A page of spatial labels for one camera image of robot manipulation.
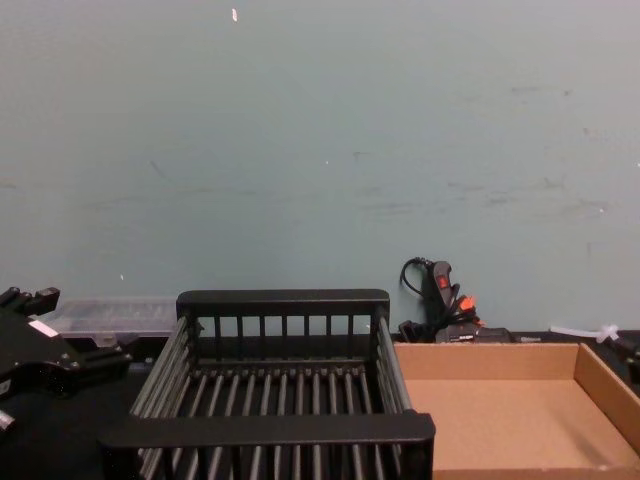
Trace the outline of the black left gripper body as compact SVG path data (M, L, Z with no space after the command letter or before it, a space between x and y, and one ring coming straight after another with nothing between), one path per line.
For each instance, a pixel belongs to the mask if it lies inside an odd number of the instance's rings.
M71 391L70 345L39 320L1 309L1 399L27 392Z

